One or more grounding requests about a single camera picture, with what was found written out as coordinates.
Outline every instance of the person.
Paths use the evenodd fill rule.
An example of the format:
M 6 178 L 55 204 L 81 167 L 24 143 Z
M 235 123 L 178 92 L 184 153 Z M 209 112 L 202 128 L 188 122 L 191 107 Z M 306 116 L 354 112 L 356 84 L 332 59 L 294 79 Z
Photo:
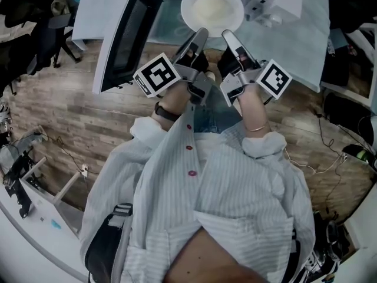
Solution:
M 284 158 L 259 86 L 237 99 L 242 117 L 215 86 L 194 106 L 179 81 L 158 103 L 173 116 L 135 120 L 90 191 L 82 259 L 106 216 L 130 202 L 121 282 L 281 282 L 293 235 L 297 275 L 315 242 L 305 178 Z

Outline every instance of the skin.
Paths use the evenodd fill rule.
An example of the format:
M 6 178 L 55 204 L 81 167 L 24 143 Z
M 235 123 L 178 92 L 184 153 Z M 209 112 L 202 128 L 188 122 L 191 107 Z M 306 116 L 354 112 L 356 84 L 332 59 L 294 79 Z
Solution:
M 186 82 L 177 82 L 170 87 L 160 106 L 165 110 L 181 115 L 190 99 Z M 245 87 L 238 96 L 246 137 L 263 137 L 271 128 L 267 113 L 260 98 L 257 84 Z M 151 116 L 159 122 L 165 131 L 169 131 L 174 122 L 156 115 Z M 265 283 L 267 282 L 252 269 L 239 265 L 203 228 L 186 243 L 167 271 L 164 283 Z

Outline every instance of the watch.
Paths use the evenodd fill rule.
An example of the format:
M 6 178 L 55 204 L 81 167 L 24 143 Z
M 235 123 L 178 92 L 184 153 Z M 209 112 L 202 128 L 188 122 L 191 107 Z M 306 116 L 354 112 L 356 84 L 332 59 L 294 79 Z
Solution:
M 154 112 L 158 115 L 158 116 L 161 116 L 163 117 L 164 119 L 167 119 L 167 120 L 171 120 L 171 121 L 176 121 L 177 119 L 179 119 L 179 117 L 181 115 L 176 115 L 176 114 L 173 114 L 173 113 L 170 113 L 169 111 L 166 111 L 165 109 L 163 109 L 159 104 L 159 102 L 157 102 L 154 106 Z

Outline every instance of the white bowl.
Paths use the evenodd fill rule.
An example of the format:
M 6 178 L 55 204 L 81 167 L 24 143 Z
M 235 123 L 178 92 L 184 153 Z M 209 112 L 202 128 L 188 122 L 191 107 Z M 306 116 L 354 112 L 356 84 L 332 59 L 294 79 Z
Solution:
M 203 24 L 197 19 L 193 12 L 193 5 L 197 0 L 182 0 L 181 14 L 184 22 L 193 31 L 198 31 L 199 28 L 204 27 Z M 221 22 L 216 22 L 215 27 L 206 27 L 209 32 L 209 36 L 212 38 L 221 37 L 221 33 L 225 29 L 235 31 L 240 27 L 244 18 L 244 8 L 241 0 L 226 0 L 233 8 L 234 13 L 231 16 L 225 17 Z

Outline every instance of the bracelet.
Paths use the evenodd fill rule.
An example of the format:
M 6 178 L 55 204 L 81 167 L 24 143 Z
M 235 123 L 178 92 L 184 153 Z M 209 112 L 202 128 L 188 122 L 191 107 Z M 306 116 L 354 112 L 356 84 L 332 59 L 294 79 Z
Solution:
M 249 132 L 257 132 L 257 131 L 260 131 L 261 129 L 265 128 L 265 127 L 268 125 L 268 123 L 269 123 L 269 122 L 267 121 L 266 124 L 264 124 L 263 126 L 257 128 L 257 129 L 253 129 L 253 130 L 249 130 L 249 129 L 246 127 L 245 124 L 243 124 L 243 125 L 244 125 L 244 127 L 245 127 L 245 129 L 246 129 L 247 131 L 249 131 Z

